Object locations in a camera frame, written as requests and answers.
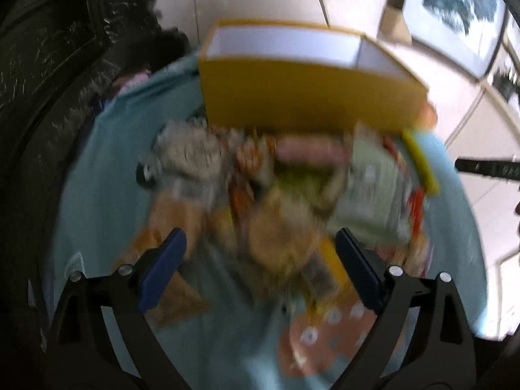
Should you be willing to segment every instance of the pile of snacks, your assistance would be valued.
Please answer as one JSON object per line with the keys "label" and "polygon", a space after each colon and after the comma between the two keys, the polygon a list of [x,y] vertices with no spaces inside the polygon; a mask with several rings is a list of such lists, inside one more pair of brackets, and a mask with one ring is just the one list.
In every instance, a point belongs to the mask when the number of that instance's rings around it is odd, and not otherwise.
{"label": "pile of snacks", "polygon": [[[136,175],[157,193],[119,264],[180,227],[185,260],[211,238],[255,301],[297,291],[310,312],[323,314],[353,291],[333,243],[342,227],[412,275],[422,275],[431,257],[424,190],[412,188],[392,141],[363,126],[353,135],[259,135],[208,127],[199,117],[171,121]],[[154,317],[167,325],[207,308],[177,272]]]}

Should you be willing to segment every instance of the open cardboard box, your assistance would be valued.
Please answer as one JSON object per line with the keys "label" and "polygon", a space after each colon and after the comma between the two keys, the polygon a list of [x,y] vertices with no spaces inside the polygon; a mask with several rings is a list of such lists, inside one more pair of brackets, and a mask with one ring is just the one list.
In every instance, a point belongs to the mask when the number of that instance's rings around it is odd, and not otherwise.
{"label": "open cardboard box", "polygon": [[420,121],[427,87],[365,34],[322,25],[228,20],[199,56],[210,124],[397,133]]}

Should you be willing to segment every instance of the food wrapper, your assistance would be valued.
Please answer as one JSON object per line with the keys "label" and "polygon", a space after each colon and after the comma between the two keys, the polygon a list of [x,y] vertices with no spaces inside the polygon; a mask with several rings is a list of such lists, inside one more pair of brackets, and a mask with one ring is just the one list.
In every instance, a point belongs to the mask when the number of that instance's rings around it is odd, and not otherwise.
{"label": "food wrapper", "polygon": [[350,162],[352,141],[327,135],[285,135],[276,140],[276,159],[284,164],[339,167]]}
{"label": "food wrapper", "polygon": [[148,317],[162,328],[203,314],[209,309],[209,302],[176,272],[166,286],[157,308],[151,309]]}
{"label": "food wrapper", "polygon": [[322,191],[331,177],[332,171],[329,168],[280,165],[276,169],[276,186],[314,206],[319,203]]}
{"label": "food wrapper", "polygon": [[237,256],[239,253],[237,230],[233,223],[231,208],[223,206],[215,209],[209,216],[209,227],[220,248],[227,255]]}
{"label": "food wrapper", "polygon": [[184,259],[193,254],[203,230],[204,209],[197,202],[178,201],[169,190],[160,191],[155,196],[150,210],[148,226],[157,230],[162,242],[174,229],[179,227],[186,234]]}
{"label": "food wrapper", "polygon": [[405,173],[408,174],[408,166],[406,164],[405,158],[402,156],[399,148],[397,148],[396,144],[392,141],[392,138],[388,135],[382,135],[371,127],[358,122],[354,127],[354,140],[361,139],[366,142],[371,142],[376,144],[379,147],[384,148],[390,156],[397,163],[399,168]]}
{"label": "food wrapper", "polygon": [[275,140],[270,136],[259,140],[248,138],[237,149],[238,170],[265,188],[271,186],[275,177],[275,151]]}
{"label": "food wrapper", "polygon": [[249,220],[249,254],[268,272],[290,277],[318,250],[318,226],[304,200],[273,188]]}
{"label": "food wrapper", "polygon": [[[115,262],[114,271],[122,264],[135,264],[148,249],[158,247],[162,242],[159,230],[143,227],[130,244],[128,250]],[[190,284],[175,272],[168,283],[157,308],[147,315],[159,326],[164,327],[192,315],[201,314],[210,304],[201,297]]]}
{"label": "food wrapper", "polygon": [[255,204],[253,189],[245,178],[234,175],[229,181],[228,193],[233,223],[240,234]]}
{"label": "food wrapper", "polygon": [[412,191],[410,197],[408,198],[412,240],[416,239],[422,230],[424,217],[424,194],[424,189],[422,187],[418,187]]}
{"label": "food wrapper", "polygon": [[222,173],[227,149],[204,127],[170,122],[157,145],[164,170],[176,170],[198,180],[215,179]]}
{"label": "food wrapper", "polygon": [[185,177],[170,177],[165,180],[162,191],[176,201],[192,203],[209,212],[224,192],[224,185],[219,181],[201,182]]}

